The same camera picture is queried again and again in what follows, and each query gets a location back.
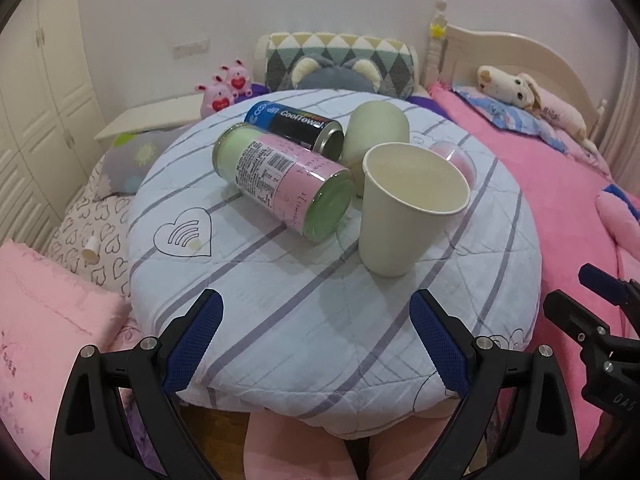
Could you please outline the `cream wardrobe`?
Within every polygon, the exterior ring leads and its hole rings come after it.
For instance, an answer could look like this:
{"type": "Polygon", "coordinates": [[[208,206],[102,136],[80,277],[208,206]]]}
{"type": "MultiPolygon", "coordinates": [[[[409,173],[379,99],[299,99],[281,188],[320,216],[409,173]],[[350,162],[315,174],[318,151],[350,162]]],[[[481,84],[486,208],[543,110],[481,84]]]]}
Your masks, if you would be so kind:
{"type": "Polygon", "coordinates": [[[88,181],[105,125],[78,0],[22,0],[1,33],[1,237],[41,252],[88,181]]]}

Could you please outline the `pink pig plush rear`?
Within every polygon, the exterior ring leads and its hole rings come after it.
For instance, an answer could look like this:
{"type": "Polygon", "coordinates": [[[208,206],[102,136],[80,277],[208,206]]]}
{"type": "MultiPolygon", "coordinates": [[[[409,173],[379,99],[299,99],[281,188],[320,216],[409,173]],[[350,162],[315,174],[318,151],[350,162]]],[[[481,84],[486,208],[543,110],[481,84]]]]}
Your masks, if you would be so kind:
{"type": "Polygon", "coordinates": [[[221,65],[224,82],[235,98],[250,98],[253,95],[252,78],[245,64],[237,58],[231,65],[221,65]]]}

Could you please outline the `pink plush toy right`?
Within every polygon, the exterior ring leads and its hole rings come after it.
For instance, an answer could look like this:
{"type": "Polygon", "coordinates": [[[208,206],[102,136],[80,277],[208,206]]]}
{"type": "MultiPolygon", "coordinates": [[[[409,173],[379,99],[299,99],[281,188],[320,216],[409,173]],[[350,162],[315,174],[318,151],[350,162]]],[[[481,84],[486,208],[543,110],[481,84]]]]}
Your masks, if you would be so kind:
{"type": "Polygon", "coordinates": [[[596,198],[600,219],[619,248],[639,259],[639,211],[615,184],[604,188],[596,198]]]}

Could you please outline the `heart pattern sheet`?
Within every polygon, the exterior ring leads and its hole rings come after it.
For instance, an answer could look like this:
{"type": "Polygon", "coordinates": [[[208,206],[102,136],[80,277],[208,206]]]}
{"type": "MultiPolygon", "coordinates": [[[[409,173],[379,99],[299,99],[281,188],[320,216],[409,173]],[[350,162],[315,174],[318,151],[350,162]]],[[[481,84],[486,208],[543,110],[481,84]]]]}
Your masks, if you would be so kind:
{"type": "Polygon", "coordinates": [[[131,198],[112,195],[94,200],[103,161],[104,157],[67,207],[44,254],[81,278],[129,297],[127,229],[131,198]]]}

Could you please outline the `pink pig plush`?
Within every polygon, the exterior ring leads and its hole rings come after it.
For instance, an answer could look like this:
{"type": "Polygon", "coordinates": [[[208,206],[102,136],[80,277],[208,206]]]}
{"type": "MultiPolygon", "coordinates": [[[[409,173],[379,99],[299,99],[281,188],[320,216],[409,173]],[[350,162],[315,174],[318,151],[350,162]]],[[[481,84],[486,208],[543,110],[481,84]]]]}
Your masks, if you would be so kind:
{"type": "Polygon", "coordinates": [[[237,58],[231,65],[221,65],[224,82],[235,98],[250,98],[253,95],[252,78],[245,64],[237,58]]]}
{"type": "Polygon", "coordinates": [[[211,84],[197,84],[194,90],[203,93],[203,101],[200,108],[202,119],[233,105],[238,97],[238,92],[218,74],[213,76],[211,84]]]}

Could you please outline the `pink embroidered quilt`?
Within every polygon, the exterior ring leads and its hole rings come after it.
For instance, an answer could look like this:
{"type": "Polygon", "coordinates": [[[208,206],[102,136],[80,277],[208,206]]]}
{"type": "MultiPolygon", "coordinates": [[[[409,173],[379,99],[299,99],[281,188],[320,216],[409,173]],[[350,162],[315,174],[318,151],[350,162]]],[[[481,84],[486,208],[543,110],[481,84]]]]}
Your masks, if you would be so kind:
{"type": "Polygon", "coordinates": [[[1,246],[1,421],[49,478],[56,416],[79,350],[128,350],[142,339],[129,300],[24,244],[1,246]]]}

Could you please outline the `pink pig plush front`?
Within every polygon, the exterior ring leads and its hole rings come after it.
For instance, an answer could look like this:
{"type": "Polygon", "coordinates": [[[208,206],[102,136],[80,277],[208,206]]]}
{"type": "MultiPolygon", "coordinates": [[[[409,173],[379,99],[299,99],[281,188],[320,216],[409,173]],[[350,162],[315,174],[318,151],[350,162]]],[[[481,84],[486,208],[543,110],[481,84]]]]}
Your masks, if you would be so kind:
{"type": "Polygon", "coordinates": [[[203,101],[200,108],[202,119],[233,105],[238,97],[238,92],[218,74],[213,76],[211,84],[197,84],[194,90],[203,93],[203,101]]]}

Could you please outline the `small white spool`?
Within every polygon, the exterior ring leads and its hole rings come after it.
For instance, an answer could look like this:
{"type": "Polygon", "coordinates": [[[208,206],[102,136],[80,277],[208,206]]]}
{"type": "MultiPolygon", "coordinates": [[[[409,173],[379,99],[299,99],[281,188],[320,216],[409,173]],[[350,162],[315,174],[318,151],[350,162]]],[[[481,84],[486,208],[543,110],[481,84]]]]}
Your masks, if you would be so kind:
{"type": "Polygon", "coordinates": [[[90,236],[81,251],[81,257],[88,264],[97,264],[100,261],[100,240],[96,236],[90,236]]]}

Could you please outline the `cream dog plush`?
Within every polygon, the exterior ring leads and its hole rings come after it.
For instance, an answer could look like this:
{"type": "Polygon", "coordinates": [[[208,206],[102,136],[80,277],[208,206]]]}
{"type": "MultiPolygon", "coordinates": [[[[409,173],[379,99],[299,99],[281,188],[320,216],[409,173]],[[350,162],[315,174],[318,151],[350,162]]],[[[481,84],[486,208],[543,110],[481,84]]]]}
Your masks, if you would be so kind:
{"type": "Polygon", "coordinates": [[[511,75],[494,66],[481,65],[476,71],[480,91],[500,102],[526,110],[568,133],[582,148],[598,154],[588,138],[585,119],[573,105],[542,88],[529,74],[511,75]]]}

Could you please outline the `diamond pattern pillow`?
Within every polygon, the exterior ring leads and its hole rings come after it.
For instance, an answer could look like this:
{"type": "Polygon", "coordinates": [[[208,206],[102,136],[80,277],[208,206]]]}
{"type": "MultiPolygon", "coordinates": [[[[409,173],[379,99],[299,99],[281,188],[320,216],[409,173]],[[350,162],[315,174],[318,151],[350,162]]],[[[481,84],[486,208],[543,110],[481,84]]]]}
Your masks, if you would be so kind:
{"type": "Polygon", "coordinates": [[[371,61],[380,72],[378,91],[383,96],[407,99],[419,87],[419,58],[413,47],[393,38],[347,32],[270,32],[256,44],[253,79],[270,91],[288,89],[294,65],[304,56],[337,66],[371,61]]]}

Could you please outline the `pink green labelled can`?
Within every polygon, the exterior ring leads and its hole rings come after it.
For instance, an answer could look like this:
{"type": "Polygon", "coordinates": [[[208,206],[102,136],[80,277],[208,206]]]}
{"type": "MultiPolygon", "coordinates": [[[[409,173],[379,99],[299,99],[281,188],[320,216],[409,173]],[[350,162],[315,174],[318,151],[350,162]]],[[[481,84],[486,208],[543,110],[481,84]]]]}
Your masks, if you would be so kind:
{"type": "Polygon", "coordinates": [[[337,229],[355,196],[347,168],[248,122],[218,138],[212,162],[219,177],[314,243],[337,229]]]}

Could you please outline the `cream wooden headboard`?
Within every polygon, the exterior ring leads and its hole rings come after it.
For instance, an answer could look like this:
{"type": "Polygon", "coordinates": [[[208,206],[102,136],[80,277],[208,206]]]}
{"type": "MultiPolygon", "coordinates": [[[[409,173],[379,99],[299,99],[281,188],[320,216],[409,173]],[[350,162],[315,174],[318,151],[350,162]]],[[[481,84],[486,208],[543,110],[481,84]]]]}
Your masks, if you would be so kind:
{"type": "Polygon", "coordinates": [[[578,75],[555,50],[512,32],[476,32],[451,24],[446,0],[434,0],[430,25],[421,70],[423,87],[431,87],[436,81],[472,86],[477,67],[485,64],[512,74],[528,73],[578,109],[592,138],[598,133],[608,101],[594,104],[578,75]],[[431,38],[432,23],[447,26],[443,40],[431,38]]]}

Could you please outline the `grey bear plush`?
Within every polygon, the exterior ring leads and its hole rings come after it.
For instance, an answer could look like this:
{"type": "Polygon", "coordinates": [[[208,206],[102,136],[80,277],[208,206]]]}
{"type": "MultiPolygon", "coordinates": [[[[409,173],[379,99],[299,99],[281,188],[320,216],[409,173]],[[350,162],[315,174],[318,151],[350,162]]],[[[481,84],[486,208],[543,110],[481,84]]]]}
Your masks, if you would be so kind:
{"type": "Polygon", "coordinates": [[[376,93],[383,77],[378,66],[366,58],[353,58],[340,65],[318,55],[300,58],[293,66],[294,89],[331,89],[376,93]]]}

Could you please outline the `yellow star ornament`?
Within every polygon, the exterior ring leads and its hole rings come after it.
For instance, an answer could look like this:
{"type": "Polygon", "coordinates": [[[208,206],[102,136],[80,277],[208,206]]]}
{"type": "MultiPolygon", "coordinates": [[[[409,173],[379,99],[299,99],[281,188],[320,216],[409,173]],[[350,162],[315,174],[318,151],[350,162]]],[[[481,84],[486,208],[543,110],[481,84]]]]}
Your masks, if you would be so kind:
{"type": "Polygon", "coordinates": [[[430,36],[432,39],[443,40],[446,37],[447,26],[432,23],[430,25],[430,36]]]}

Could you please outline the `white paper cup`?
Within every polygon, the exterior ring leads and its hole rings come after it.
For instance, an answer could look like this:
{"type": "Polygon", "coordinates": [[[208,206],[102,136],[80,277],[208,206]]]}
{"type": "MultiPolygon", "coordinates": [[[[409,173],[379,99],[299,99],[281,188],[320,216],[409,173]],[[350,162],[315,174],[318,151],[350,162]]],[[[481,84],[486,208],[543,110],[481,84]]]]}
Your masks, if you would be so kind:
{"type": "Polygon", "coordinates": [[[370,148],[362,170],[360,259],[371,272],[398,278],[465,211],[471,190],[451,162],[408,143],[370,148]]]}

